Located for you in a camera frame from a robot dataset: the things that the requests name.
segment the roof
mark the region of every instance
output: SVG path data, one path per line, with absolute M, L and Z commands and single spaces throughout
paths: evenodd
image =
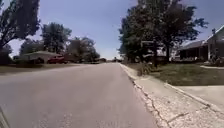
M 28 54 L 24 54 L 24 55 L 27 56 L 27 55 L 33 55 L 33 54 L 45 54 L 45 55 L 51 55 L 51 56 L 60 56 L 60 54 L 48 52 L 48 51 L 38 51 L 38 52 L 28 53 Z
M 190 43 L 190 44 L 188 44 L 186 46 L 183 46 L 179 50 L 187 50 L 187 49 L 197 48 L 197 47 L 202 46 L 203 42 L 204 42 L 204 40 L 192 42 L 192 43 Z
M 223 29 L 224 29 L 224 25 L 215 32 L 215 35 L 219 34 Z M 203 44 L 207 43 L 208 40 L 212 39 L 213 36 L 214 35 L 211 35 L 207 40 L 203 41 Z

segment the yard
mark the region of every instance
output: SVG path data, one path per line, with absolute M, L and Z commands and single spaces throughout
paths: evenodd
M 197 64 L 168 64 L 159 66 L 150 75 L 174 86 L 224 85 L 224 70 L 204 69 Z
M 19 73 L 19 72 L 31 72 L 31 71 L 39 71 L 39 70 L 47 70 L 54 68 L 64 68 L 71 67 L 74 65 L 69 64 L 45 64 L 45 65 L 35 65 L 35 66 L 27 66 L 27 67 L 18 67 L 16 65 L 10 66 L 0 66 L 0 75 L 9 74 L 9 73 Z

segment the asphalt road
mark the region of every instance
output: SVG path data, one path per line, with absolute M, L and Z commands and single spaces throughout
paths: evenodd
M 11 128 L 157 128 L 119 64 L 0 76 Z

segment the sidewalk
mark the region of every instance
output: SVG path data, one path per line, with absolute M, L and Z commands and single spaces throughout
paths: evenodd
M 136 71 L 121 65 L 141 93 L 148 110 L 161 128 L 223 128 L 224 114 L 202 104 L 153 77 L 138 77 Z
M 179 86 L 178 88 L 215 104 L 224 113 L 224 85 Z

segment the blue sky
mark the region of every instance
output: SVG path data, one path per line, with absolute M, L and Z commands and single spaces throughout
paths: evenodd
M 39 18 L 41 24 L 57 22 L 72 29 L 71 37 L 87 36 L 96 42 L 97 51 L 111 59 L 118 56 L 120 46 L 119 32 L 122 17 L 127 9 L 136 4 L 137 0 L 40 0 Z M 203 17 L 209 22 L 208 29 L 198 39 L 206 39 L 213 28 L 220 28 L 224 24 L 223 0 L 183 0 L 195 5 L 197 17 Z M 34 39 L 41 39 L 38 31 Z M 18 54 L 21 41 L 11 41 L 13 54 Z

